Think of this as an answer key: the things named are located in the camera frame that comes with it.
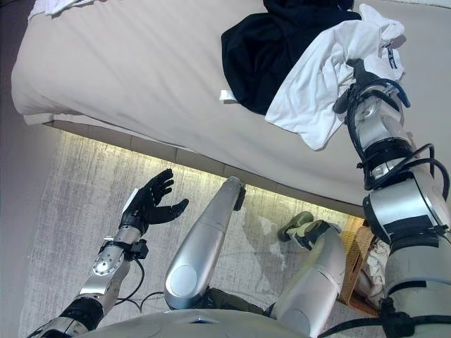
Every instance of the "gray carpet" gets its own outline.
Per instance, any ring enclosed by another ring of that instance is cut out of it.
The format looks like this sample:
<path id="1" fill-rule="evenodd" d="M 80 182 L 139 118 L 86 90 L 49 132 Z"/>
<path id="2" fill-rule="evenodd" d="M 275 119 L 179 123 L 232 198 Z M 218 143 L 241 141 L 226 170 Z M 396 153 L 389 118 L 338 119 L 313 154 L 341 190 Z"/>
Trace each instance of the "gray carpet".
<path id="1" fill-rule="evenodd" d="M 177 220 L 153 225 L 144 236 L 149 245 L 149 255 L 143 261 L 146 278 L 134 299 L 162 290 L 173 254 L 225 179 L 64 133 L 42 196 L 21 337 L 59 315 L 70 303 L 85 281 L 104 235 L 116 232 L 130 192 L 166 168 L 173 169 L 175 184 L 162 204 L 174 204 L 182 198 L 188 198 L 190 204 Z M 305 210 L 339 225 L 348 219 L 343 213 L 247 186 L 243 207 L 230 221 L 211 286 L 258 306 L 273 303 L 307 255 L 293 244 L 278 242 L 276 231 Z M 130 293 L 139 278 L 140 271 L 132 264 L 121 294 Z M 151 299 L 144 306 L 144 313 L 166 310 L 162 298 Z M 139 313 L 133 304 L 124 303 L 115 307 L 101 325 L 136 316 Z M 360 315 L 355 311 L 337 303 L 326 326 L 357 317 Z M 380 329 L 361 328 L 336 335 L 356 336 L 383 334 Z"/>

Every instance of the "bed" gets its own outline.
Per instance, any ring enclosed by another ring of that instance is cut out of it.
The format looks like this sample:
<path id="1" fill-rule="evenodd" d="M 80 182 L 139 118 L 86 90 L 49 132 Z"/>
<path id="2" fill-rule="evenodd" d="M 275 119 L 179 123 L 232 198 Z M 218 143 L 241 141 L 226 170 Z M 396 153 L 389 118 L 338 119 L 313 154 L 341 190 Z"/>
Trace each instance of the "bed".
<path id="1" fill-rule="evenodd" d="M 367 1 L 406 26 L 400 47 L 412 103 L 405 127 L 451 168 L 447 92 L 451 11 Z M 13 70 L 28 124 L 47 123 L 132 150 L 361 215 L 357 155 L 341 127 L 320 151 L 262 115 L 218 100 L 228 89 L 221 34 L 260 0 L 107 0 L 33 16 Z M 435 39 L 429 32 L 434 31 Z M 425 63 L 434 51 L 434 63 Z M 431 88 L 429 83 L 438 83 Z"/>

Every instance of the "black cloth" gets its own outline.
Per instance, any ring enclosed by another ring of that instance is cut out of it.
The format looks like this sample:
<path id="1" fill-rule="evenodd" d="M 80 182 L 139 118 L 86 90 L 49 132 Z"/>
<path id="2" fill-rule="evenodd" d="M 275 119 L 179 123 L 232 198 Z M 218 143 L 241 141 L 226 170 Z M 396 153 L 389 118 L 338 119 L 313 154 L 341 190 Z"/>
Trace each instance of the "black cloth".
<path id="1" fill-rule="evenodd" d="M 225 78 L 235 98 L 266 114 L 280 85 L 310 43 L 358 13 L 341 11 L 340 1 L 264 0 L 268 13 L 251 14 L 223 33 Z"/>

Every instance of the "clothing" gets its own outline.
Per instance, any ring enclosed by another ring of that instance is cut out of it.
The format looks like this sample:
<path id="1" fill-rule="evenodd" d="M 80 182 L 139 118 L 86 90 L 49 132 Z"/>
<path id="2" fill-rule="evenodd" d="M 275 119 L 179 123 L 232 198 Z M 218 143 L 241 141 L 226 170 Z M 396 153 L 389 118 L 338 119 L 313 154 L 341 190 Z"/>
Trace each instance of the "clothing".
<path id="1" fill-rule="evenodd" d="M 66 8 L 80 6 L 91 2 L 94 2 L 94 0 L 36 0 L 35 5 L 28 16 L 28 20 L 39 13 L 55 15 Z"/>
<path id="2" fill-rule="evenodd" d="M 385 266 L 389 255 L 388 244 L 377 240 L 359 271 L 355 287 L 355 291 L 365 297 L 366 301 L 376 309 L 379 309 L 379 301 L 384 297 Z"/>
<path id="3" fill-rule="evenodd" d="M 264 0 L 268 13 L 252 14 L 221 37 L 223 70 L 235 98 L 265 114 L 280 85 L 324 30 L 360 15 L 339 1 Z"/>
<path id="4" fill-rule="evenodd" d="M 315 150 L 326 144 L 345 118 L 332 107 L 354 82 L 348 60 L 361 58 L 366 71 L 391 80 L 400 79 L 404 72 L 399 53 L 386 48 L 404 33 L 402 23 L 384 18 L 365 4 L 359 9 L 362 20 L 345 21 L 325 30 L 309 45 L 266 114 L 266 121 L 296 132 Z"/>

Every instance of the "floor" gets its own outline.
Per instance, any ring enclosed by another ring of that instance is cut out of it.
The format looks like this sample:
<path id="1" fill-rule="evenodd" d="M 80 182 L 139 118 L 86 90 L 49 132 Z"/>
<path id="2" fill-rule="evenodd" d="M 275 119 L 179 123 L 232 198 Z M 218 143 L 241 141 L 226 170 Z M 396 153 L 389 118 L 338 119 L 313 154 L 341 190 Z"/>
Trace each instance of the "floor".
<path id="1" fill-rule="evenodd" d="M 11 99 L 11 69 L 33 2 L 21 0 L 0 10 L 0 337 L 18 334 L 39 203 L 61 133 L 27 126 Z"/>

